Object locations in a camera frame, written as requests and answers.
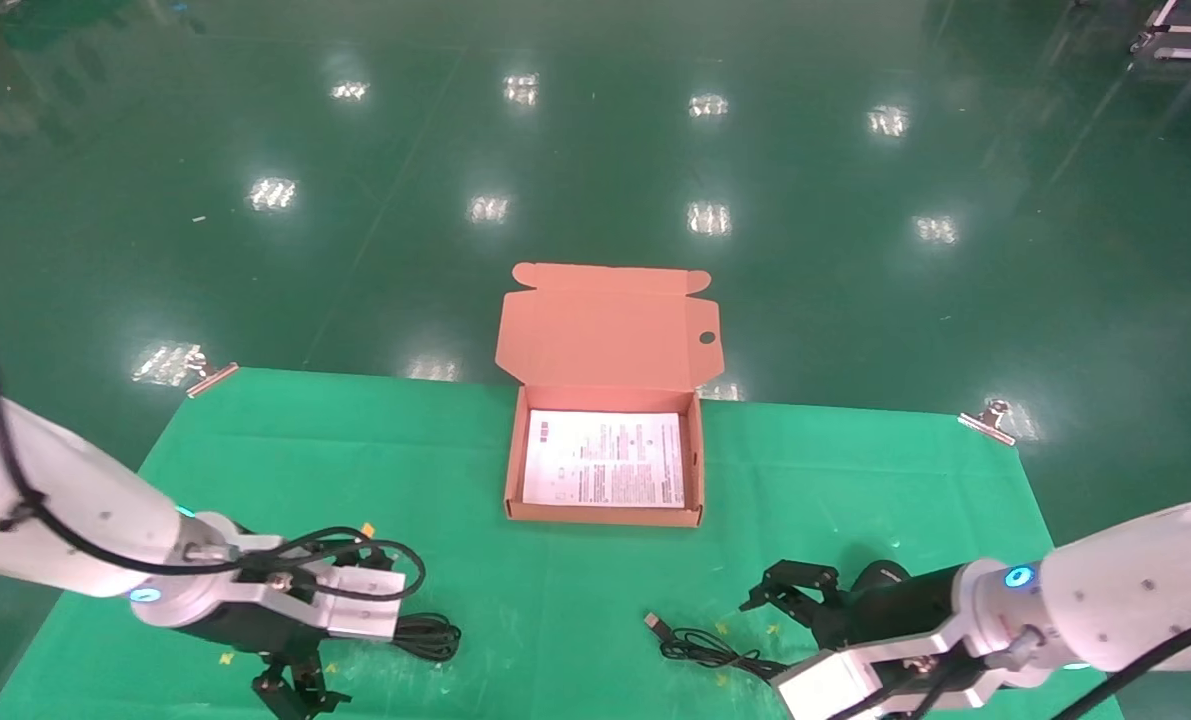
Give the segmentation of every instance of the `green tablecloth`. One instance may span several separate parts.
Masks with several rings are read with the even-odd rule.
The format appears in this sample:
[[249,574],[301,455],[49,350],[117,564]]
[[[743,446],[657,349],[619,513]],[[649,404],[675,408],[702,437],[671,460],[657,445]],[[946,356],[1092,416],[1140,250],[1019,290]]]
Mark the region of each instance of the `green tablecloth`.
[[[943,415],[707,402],[699,530],[513,522],[501,508],[515,388],[243,369],[182,409],[142,475],[197,511],[294,536],[374,524],[430,578],[404,611],[464,632],[443,665],[330,641],[332,716],[781,720],[740,671],[660,659],[642,622],[709,626],[778,660],[811,652],[777,611],[737,605],[774,561],[852,582],[892,557],[923,572],[1050,541],[1017,455]],[[256,657],[133,619],[119,597],[64,596],[0,697],[0,720],[263,719]],[[974,720],[1048,716],[1099,678],[1061,671]],[[1114,703],[1096,716],[1120,716]]]

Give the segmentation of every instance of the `usb connector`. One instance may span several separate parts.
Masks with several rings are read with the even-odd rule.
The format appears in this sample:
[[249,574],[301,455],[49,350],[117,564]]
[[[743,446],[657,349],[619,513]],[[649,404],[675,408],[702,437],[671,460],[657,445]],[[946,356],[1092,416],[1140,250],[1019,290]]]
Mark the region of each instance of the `usb connector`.
[[644,615],[644,625],[653,630],[653,634],[659,638],[660,641],[668,643],[674,637],[671,632],[671,625],[665,624],[662,618],[657,618],[655,612],[649,612]]

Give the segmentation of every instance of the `box flap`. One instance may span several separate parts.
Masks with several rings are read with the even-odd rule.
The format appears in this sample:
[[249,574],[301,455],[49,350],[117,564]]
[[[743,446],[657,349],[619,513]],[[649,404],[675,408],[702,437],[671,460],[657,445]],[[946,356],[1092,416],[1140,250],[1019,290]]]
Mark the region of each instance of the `box flap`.
[[701,270],[520,263],[535,290],[503,300],[498,365],[532,386],[691,392],[724,370]]

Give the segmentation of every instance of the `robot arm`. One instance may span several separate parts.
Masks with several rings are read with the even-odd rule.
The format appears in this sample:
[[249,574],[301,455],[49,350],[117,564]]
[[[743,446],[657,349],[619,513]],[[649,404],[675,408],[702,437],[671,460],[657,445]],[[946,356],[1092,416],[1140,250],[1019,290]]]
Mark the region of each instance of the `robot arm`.
[[[1033,564],[983,559],[910,578],[884,561],[850,591],[837,577],[782,561],[742,606],[786,611],[822,649],[771,683],[794,720],[824,720],[868,699],[874,716],[978,707],[999,687],[1039,687],[1077,662],[1124,669],[1190,630],[1191,502]],[[800,588],[822,591],[823,601]],[[1156,669],[1191,670],[1191,647]]]
[[[320,641],[394,638],[400,597],[425,575],[407,547],[350,528],[288,543],[214,512],[192,514],[69,430],[0,402],[15,458],[46,508],[85,541],[133,561],[125,564],[161,569],[117,566],[64,541],[23,512],[0,455],[0,575],[96,597],[125,594],[143,622],[261,655],[269,666],[252,689],[280,719],[306,720],[349,700],[324,687]],[[356,537],[330,539],[342,534]],[[382,546],[417,565],[407,588]],[[459,630],[448,625],[447,632],[455,652]]]

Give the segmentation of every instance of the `open cardboard box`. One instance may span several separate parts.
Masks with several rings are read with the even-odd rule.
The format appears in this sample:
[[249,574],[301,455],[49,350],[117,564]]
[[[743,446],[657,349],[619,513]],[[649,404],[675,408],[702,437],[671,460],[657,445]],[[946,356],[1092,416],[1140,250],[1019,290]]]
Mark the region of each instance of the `open cardboard box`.
[[[501,305],[498,365],[523,383],[516,402],[505,509],[515,520],[694,528],[705,503],[705,447],[696,387],[724,370],[719,306],[688,298],[701,270],[520,263],[534,290]],[[576,507],[523,502],[531,411],[678,413],[685,506]]]

